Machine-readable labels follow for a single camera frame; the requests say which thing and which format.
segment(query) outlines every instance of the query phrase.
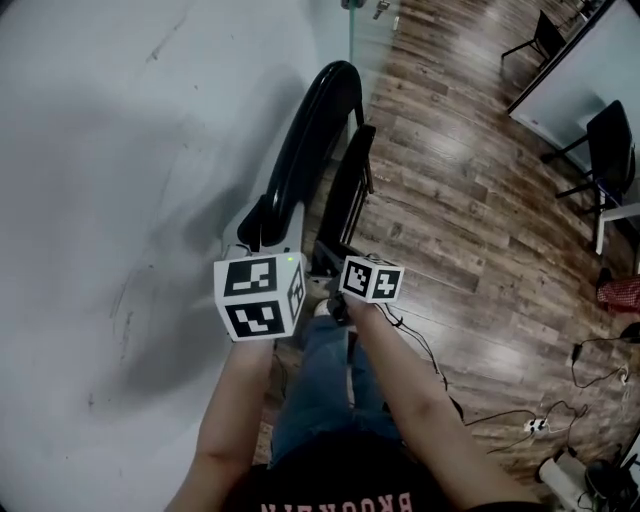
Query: black t-shirt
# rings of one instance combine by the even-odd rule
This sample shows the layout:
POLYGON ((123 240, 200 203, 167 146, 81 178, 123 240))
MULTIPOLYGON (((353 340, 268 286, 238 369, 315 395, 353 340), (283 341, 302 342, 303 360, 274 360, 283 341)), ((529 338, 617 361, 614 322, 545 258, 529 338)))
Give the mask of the black t-shirt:
MULTIPOLYGON (((415 512, 450 510, 424 466, 398 443, 369 433, 331 433, 276 466, 255 466, 231 494, 228 510, 260 512, 415 512)), ((531 503, 477 511, 540 511, 531 503)))

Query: white wall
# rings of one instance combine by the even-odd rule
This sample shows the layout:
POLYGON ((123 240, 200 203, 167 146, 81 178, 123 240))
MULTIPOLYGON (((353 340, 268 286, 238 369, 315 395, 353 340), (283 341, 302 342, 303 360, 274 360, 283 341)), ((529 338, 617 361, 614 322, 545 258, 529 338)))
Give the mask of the white wall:
POLYGON ((0 18, 0 502, 159 510, 228 350, 225 222, 268 179, 338 0, 15 0, 0 18))
MULTIPOLYGON (((511 117, 554 146, 565 147, 585 135, 593 116, 620 100, 634 140, 640 141, 638 48, 640 16, 628 0, 617 0, 511 117)), ((584 169, 590 168, 586 144, 570 155, 584 169)))

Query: glass panel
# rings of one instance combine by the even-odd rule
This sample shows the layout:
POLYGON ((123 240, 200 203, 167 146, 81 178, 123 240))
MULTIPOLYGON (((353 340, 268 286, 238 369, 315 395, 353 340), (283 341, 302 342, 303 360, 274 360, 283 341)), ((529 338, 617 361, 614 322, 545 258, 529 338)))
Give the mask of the glass panel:
POLYGON ((359 8, 357 4, 358 0, 349 2, 349 60, 358 69, 362 79, 362 103, 366 114, 376 82, 391 51, 400 0, 366 0, 359 8))

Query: chair leg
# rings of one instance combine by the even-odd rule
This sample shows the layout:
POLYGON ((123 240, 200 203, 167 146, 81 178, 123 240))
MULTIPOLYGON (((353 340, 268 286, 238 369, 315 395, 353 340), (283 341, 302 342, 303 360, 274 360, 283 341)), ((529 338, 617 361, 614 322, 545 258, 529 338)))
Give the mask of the chair leg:
POLYGON ((578 185, 576 188, 572 188, 571 190, 566 190, 564 192, 560 192, 559 194, 556 194, 556 199, 567 197, 567 196, 570 196, 571 194, 577 194, 578 192, 582 192, 583 190, 589 190, 590 188, 593 188, 595 186, 597 185, 593 181, 590 181, 589 183, 583 183, 582 185, 578 185))
POLYGON ((535 42, 535 39, 532 39, 531 41, 527 41, 526 43, 522 43, 521 45, 516 46, 515 48, 511 48, 511 50, 509 50, 508 52, 504 52, 504 53, 500 56, 500 58, 501 58, 501 59, 504 59, 504 58, 505 58, 507 55, 509 55, 510 53, 517 52, 520 48, 524 48, 525 46, 530 46, 530 45, 532 45, 534 42, 535 42))
POLYGON ((545 164, 548 164, 554 158, 564 155, 567 151, 571 151, 573 148, 578 147, 580 144, 582 144, 583 142, 586 142, 587 140, 589 140, 589 136, 588 135, 585 135, 584 137, 580 137, 577 141, 569 144, 564 149, 559 149, 555 153, 547 153, 545 155, 542 155, 540 157, 540 160, 542 160, 545 164))
POLYGON ((579 215, 589 215, 590 213, 602 213, 602 211, 606 209, 607 209, 607 206, 605 206, 604 204, 599 204, 592 208, 587 208, 586 210, 580 211, 579 215))

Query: power strip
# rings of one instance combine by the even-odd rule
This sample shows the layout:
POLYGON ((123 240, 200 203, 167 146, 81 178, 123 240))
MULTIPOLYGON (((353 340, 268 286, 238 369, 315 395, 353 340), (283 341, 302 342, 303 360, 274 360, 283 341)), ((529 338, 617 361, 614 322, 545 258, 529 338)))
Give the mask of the power strip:
POLYGON ((546 418, 540 418, 525 422, 523 430, 531 434, 542 434, 546 432, 548 426, 546 418))

